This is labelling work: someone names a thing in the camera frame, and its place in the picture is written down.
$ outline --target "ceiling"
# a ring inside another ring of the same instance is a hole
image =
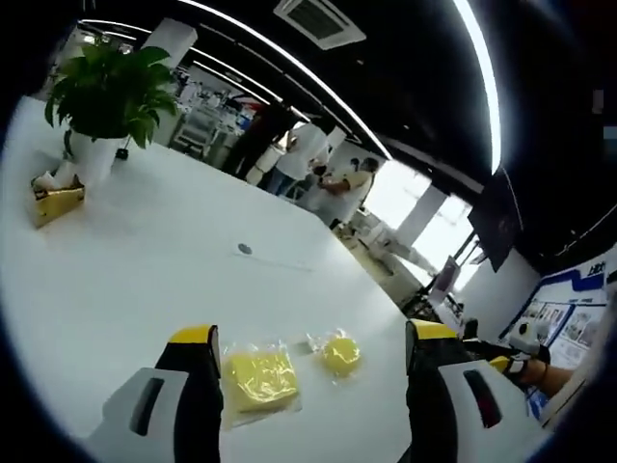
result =
[[[331,0],[367,39],[328,51],[272,13],[278,0],[201,1],[300,60],[358,114],[394,158],[425,173],[431,169],[441,188],[473,203],[478,187],[491,178],[496,147],[483,74],[453,0]],[[329,110],[358,143],[382,153],[322,88],[275,50],[215,14],[175,0],[133,0],[130,8],[119,0],[95,3],[84,17],[149,30],[163,17],[192,25],[199,35],[197,49],[250,75],[305,113],[327,115]],[[585,9],[574,0],[469,3],[495,73],[501,124],[494,129],[502,139],[502,166],[510,173],[527,224],[518,247],[544,271],[563,263],[547,263],[547,256],[586,231],[617,200],[609,188],[610,171],[598,169],[601,149],[593,141],[601,123],[590,111],[592,89],[606,88],[605,77],[615,75],[605,58],[608,15],[590,7],[600,1],[584,2]],[[147,37],[123,27],[100,27],[134,36],[138,44]],[[193,60],[227,70],[195,52],[184,62]],[[267,96],[251,82],[242,84]],[[617,124],[609,100],[604,123]],[[448,174],[431,167],[440,164],[449,166]],[[577,188],[567,186],[572,182]],[[592,189],[602,191],[592,194]]]

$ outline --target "yellow cloth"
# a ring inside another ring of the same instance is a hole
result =
[[[282,352],[240,353],[229,356],[223,375],[237,412],[279,410],[298,395],[298,379]]]
[[[372,174],[367,171],[357,171],[345,174],[343,176],[343,180],[347,180],[350,190],[355,190],[356,188],[363,186],[367,181],[370,180],[371,177]]]
[[[322,358],[328,370],[337,376],[349,376],[360,364],[360,350],[354,340],[335,338],[323,349]]]

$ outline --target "white table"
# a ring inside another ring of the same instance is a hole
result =
[[[411,441],[404,317],[316,217],[153,145],[36,231],[29,180],[53,166],[62,135],[24,100],[2,166],[0,269],[17,355],[69,434],[92,432],[107,397],[182,327],[217,323],[222,344],[340,327],[364,355],[357,380],[335,387],[310,356],[292,357],[303,410],[223,432],[223,461],[398,460]]]

